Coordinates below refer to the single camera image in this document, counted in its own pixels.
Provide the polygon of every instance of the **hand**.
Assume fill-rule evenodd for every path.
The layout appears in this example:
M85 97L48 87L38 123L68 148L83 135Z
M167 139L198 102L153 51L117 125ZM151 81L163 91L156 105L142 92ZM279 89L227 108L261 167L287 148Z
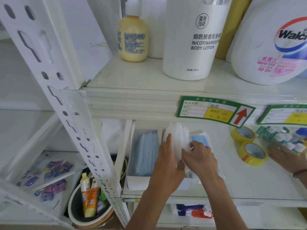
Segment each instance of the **hand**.
M189 169L197 174L204 183L219 178L217 160L211 148L197 141L192 141L190 147L194 147L191 153L182 149L182 159Z
M179 187L185 177L185 164L176 161L172 149L172 135L167 136L159 148L159 156L154 165L153 173L149 180L149 187L162 192L167 198Z
M270 158L292 174L299 170L307 169L305 153L299 156L279 143L271 144L268 147L268 151Z

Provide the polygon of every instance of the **body lotion bottle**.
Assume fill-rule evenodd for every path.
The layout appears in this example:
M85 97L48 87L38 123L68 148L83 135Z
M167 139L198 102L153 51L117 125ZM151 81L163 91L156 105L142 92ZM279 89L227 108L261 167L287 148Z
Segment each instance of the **body lotion bottle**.
M148 55L149 29L140 19L140 9L139 0L128 0L127 17L122 18L117 27L119 55L129 62L141 62Z

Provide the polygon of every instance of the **packing tape roll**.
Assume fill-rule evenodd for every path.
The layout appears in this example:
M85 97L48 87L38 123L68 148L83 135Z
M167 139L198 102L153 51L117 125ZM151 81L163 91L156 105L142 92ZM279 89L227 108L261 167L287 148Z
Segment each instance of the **packing tape roll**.
M253 142L257 138L256 132L245 126L233 129L230 135L239 144Z
M268 158L268 154L260 145L256 143L243 143L238 150L238 155L242 161L252 166L259 166Z

